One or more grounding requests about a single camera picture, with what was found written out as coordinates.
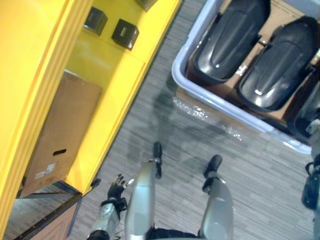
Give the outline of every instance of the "black box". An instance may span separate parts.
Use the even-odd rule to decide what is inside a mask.
[[[131,50],[134,47],[138,35],[139,30],[135,25],[119,19],[111,38],[117,44]]]
[[[157,0],[135,0],[146,12],[156,3]]]
[[[84,27],[100,36],[107,20],[108,18],[103,11],[91,7],[88,17],[85,20]]]

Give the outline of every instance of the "black cover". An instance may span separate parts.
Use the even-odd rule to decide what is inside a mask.
[[[233,0],[197,50],[194,70],[207,84],[226,82],[258,41],[269,15],[270,0]]]
[[[137,26],[123,19],[119,19],[111,38],[120,46],[132,50],[138,35],[139,30]]]
[[[313,73],[310,80],[303,86],[286,111],[287,126],[300,141],[312,144],[313,136],[319,136],[319,128],[313,131],[310,124],[320,121],[320,82],[319,71]]]
[[[306,66],[319,48],[319,27],[312,17],[301,17],[275,35],[238,87],[250,108],[279,110],[306,77]]]

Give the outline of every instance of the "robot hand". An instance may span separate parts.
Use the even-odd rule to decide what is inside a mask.
[[[123,191],[134,182],[131,179],[128,183],[119,174],[112,182],[107,200],[100,204],[98,219],[92,226],[88,240],[112,240],[116,227],[120,221],[120,212],[127,209],[127,201],[121,197]]]
[[[108,194],[107,200],[101,203],[101,206],[112,203],[117,210],[117,213],[120,215],[120,212],[127,209],[127,202],[124,197],[121,198],[123,191],[134,182],[134,179],[131,179],[126,183],[124,177],[119,174],[115,180],[112,182]]]

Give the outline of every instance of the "gray carpet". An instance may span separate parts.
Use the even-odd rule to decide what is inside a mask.
[[[151,156],[154,141],[163,145],[162,179],[156,185],[155,226],[196,234],[208,196],[202,173],[214,154],[233,196],[235,240],[308,240],[313,213],[301,204],[311,159],[265,134],[239,131],[221,121],[203,121],[174,103],[171,66],[205,0],[185,0],[145,81],[101,166],[100,185],[81,203],[70,239],[86,239],[113,178],[134,178]],[[132,188],[124,196],[129,199]],[[118,227],[123,236],[123,224]]]

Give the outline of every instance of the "cardboard box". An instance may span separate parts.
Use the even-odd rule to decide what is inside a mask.
[[[101,91],[77,75],[64,73],[25,173],[20,197],[67,176]]]

